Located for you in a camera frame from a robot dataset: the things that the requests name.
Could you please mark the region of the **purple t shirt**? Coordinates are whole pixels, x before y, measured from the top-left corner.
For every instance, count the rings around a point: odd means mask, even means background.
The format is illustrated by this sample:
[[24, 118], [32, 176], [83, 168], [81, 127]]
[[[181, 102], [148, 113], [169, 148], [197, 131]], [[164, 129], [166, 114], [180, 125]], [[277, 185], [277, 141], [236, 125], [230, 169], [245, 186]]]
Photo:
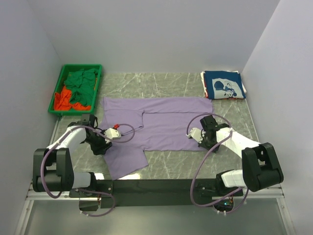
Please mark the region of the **purple t shirt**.
[[148, 165], [146, 151], [201, 151], [186, 136], [187, 125], [201, 128], [199, 114], [211, 113], [211, 100], [203, 97], [102, 99], [101, 129], [119, 124], [127, 143], [113, 143], [104, 159], [113, 180]]

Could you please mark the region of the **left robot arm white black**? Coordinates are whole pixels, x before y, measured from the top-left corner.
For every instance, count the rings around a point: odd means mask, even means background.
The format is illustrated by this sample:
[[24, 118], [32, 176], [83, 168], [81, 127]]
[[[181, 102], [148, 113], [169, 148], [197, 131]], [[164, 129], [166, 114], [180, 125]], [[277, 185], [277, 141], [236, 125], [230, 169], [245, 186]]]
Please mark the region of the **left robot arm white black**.
[[94, 155], [104, 155], [112, 146], [104, 138], [105, 131], [98, 129], [95, 115], [82, 115], [81, 120], [72, 122], [66, 132], [47, 148], [39, 148], [33, 156], [33, 189], [47, 192], [63, 192], [80, 188], [87, 197], [97, 193], [98, 185], [93, 172], [74, 172], [71, 153], [82, 143], [88, 143]]

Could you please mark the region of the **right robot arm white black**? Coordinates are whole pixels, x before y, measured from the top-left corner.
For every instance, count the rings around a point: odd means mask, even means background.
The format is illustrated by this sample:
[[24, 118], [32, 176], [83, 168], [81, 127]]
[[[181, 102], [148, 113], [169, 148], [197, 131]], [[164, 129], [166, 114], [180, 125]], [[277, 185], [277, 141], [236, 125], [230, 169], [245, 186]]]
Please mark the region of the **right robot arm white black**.
[[218, 124], [212, 115], [200, 120], [202, 129], [192, 128], [188, 138], [199, 147], [217, 152], [225, 146], [242, 160], [242, 168], [217, 175], [215, 191], [226, 195], [232, 188], [248, 188], [252, 192], [280, 184], [284, 175], [272, 144], [259, 143], [234, 131], [229, 124]]

